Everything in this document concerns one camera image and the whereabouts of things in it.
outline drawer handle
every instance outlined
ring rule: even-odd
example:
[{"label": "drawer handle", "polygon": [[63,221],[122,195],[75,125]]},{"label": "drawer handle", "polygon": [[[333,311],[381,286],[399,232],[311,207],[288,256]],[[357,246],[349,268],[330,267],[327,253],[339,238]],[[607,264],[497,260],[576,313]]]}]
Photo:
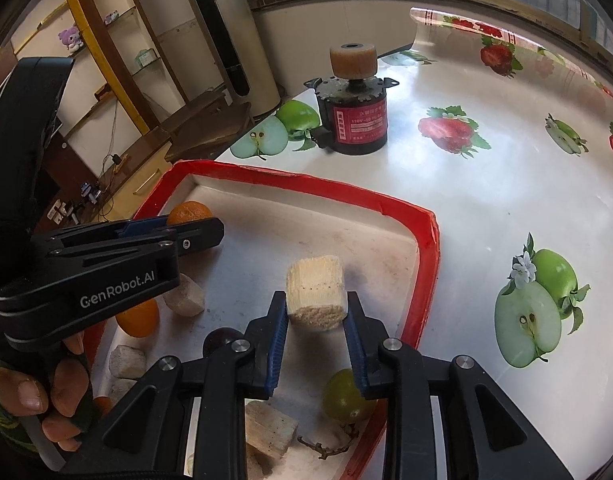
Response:
[{"label": "drawer handle", "polygon": [[150,180],[151,180],[151,179],[152,179],[152,178],[153,178],[155,175],[157,175],[158,173],[160,173],[160,168],[157,168],[157,170],[155,170],[155,171],[153,172],[153,174],[152,174],[152,175],[151,175],[151,176],[150,176],[148,179],[146,179],[146,180],[145,180],[145,181],[142,183],[142,186],[138,187],[138,189],[136,189],[136,190],[133,192],[133,194],[134,194],[134,195],[139,194],[139,193],[140,193],[140,190],[141,190],[141,189],[142,189],[144,186],[146,186],[146,184],[148,184],[148,183],[149,183],[149,181],[150,181]]}]

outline finger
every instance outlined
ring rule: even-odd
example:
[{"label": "finger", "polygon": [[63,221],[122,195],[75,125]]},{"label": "finger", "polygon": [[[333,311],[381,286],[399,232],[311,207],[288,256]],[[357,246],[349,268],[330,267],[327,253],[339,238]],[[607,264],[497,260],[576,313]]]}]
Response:
[{"label": "finger", "polygon": [[60,442],[58,442],[58,446],[65,451],[77,451],[78,449],[80,449],[81,445],[82,443],[78,442],[74,438],[68,438],[66,440],[60,440]]},{"label": "finger", "polygon": [[58,412],[51,412],[46,416],[42,421],[42,430],[51,442],[62,442],[80,434],[80,430]]},{"label": "finger", "polygon": [[82,342],[82,332],[70,335],[64,341],[62,341],[69,352],[75,355],[80,355],[84,352],[84,343]]},{"label": "finger", "polygon": [[89,374],[79,361],[67,358],[59,362],[51,386],[51,402],[64,416],[73,416],[89,387]]},{"label": "finger", "polygon": [[48,397],[32,377],[0,367],[0,405],[14,416],[39,415],[48,409]]}]

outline metal bolt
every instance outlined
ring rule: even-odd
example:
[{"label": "metal bolt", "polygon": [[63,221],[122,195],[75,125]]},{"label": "metal bolt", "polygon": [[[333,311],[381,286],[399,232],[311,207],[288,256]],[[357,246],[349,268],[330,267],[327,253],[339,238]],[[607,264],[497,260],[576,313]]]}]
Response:
[{"label": "metal bolt", "polygon": [[169,370],[173,370],[178,363],[175,357],[167,355],[166,357],[160,359],[160,361],[157,362],[157,365],[160,367],[160,370],[168,372]]},{"label": "metal bolt", "polygon": [[387,350],[391,350],[392,352],[395,352],[396,350],[399,350],[400,348],[402,348],[402,341],[400,341],[400,339],[396,337],[389,337],[385,339],[384,341],[382,341],[382,346],[386,348]]},{"label": "metal bolt", "polygon": [[456,365],[458,365],[460,368],[464,368],[464,370],[470,370],[473,368],[474,364],[475,361],[468,355],[459,355],[456,357]]},{"label": "metal bolt", "polygon": [[246,339],[236,339],[231,343],[231,348],[234,352],[246,352],[251,348],[251,343],[249,343]]}]

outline red tray rim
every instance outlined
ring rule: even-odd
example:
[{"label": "red tray rim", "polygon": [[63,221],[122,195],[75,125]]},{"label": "red tray rim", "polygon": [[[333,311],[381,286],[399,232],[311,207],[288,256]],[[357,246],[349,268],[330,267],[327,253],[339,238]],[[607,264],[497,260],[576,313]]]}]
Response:
[{"label": "red tray rim", "polygon": [[[433,211],[352,184],[325,180],[307,174],[240,166],[214,160],[181,160],[162,176],[133,218],[158,216],[173,191],[190,174],[279,187],[330,198],[338,202],[372,209],[382,215],[390,216],[407,227],[417,240],[420,255],[413,298],[411,298],[401,338],[402,341],[414,347],[418,346],[429,316],[440,268],[440,229]],[[105,323],[104,321],[98,323],[85,332],[84,346],[91,363],[100,345]],[[357,480],[362,475],[379,444],[386,420],[386,402],[379,402],[339,480]]]}]

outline tray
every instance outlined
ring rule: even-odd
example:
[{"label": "tray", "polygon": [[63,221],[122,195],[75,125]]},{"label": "tray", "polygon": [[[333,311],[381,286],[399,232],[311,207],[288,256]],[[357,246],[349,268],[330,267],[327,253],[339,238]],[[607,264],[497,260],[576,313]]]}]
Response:
[{"label": "tray", "polygon": [[[284,288],[288,266],[320,254],[343,259],[347,289],[358,291],[368,315],[381,319],[389,333],[418,344],[439,267],[439,231],[432,212],[311,176],[182,161],[163,176],[135,218],[167,214],[185,200],[207,204],[224,222],[220,247],[180,260],[180,271],[205,288],[206,311],[180,318],[158,298],[160,327],[141,340],[117,330],[114,320],[108,322],[93,366],[97,395],[110,387],[107,356],[117,344],[144,349],[148,366],[165,354],[197,359],[208,332],[220,326],[244,331],[250,319],[266,313],[273,291]],[[85,339],[91,343],[95,338],[87,334]],[[333,373],[349,366],[341,328],[314,334],[290,327],[270,404],[297,419],[298,434],[306,439],[340,446],[344,434],[321,413],[321,391]],[[385,413],[385,404],[379,404],[356,444],[326,461],[294,442],[272,464],[270,478],[359,478],[378,445]],[[187,455],[195,424],[192,420]]]}]

